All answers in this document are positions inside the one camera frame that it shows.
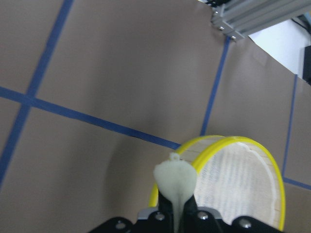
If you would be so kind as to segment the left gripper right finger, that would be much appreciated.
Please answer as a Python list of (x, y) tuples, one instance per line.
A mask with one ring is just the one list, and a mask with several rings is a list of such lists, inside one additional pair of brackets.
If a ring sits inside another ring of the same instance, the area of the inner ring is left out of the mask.
[(184, 204), (183, 215), (193, 215), (198, 210), (194, 195), (192, 195)]

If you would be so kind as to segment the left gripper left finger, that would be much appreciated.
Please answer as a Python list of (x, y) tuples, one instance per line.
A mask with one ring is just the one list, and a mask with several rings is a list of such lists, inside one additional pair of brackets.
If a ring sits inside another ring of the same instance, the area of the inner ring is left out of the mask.
[(171, 201), (169, 201), (166, 197), (162, 195), (162, 193), (158, 192), (158, 210), (161, 212), (165, 212), (169, 215), (173, 215), (173, 205)]

